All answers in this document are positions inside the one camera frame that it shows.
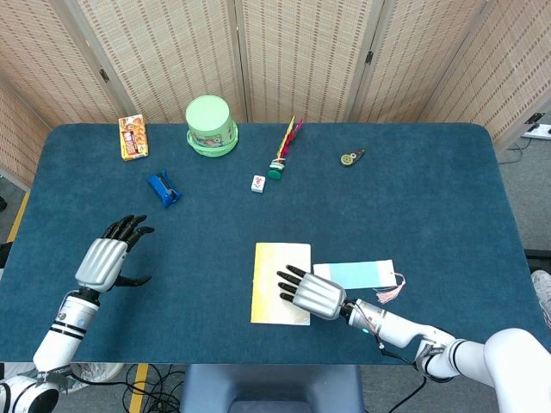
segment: small snack box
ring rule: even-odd
[[[125,161],[149,155],[145,122],[141,114],[119,119],[119,135],[121,136],[121,156]]]

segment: yellow notebook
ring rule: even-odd
[[[252,285],[251,323],[310,325],[310,313],[282,299],[277,271],[286,265],[311,270],[307,243],[257,243]]]

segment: green container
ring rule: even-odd
[[[218,96],[204,95],[186,108],[188,143],[205,157],[221,157],[238,143],[238,127],[230,108]]]

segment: shoe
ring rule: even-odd
[[[551,274],[538,269],[532,273],[532,282],[536,295],[543,310],[545,323],[551,329]]]
[[[121,372],[124,364],[122,363],[75,363],[71,365],[73,372],[88,381],[102,383],[110,381],[114,376]],[[75,380],[72,377],[67,378],[67,394],[82,390],[88,387],[85,383]]]

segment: green lid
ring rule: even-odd
[[[272,179],[282,179],[282,174],[280,173],[279,170],[269,170],[268,177]]]
[[[186,121],[197,131],[209,132],[223,127],[230,117],[226,101],[218,96],[204,95],[191,101],[186,109]]]

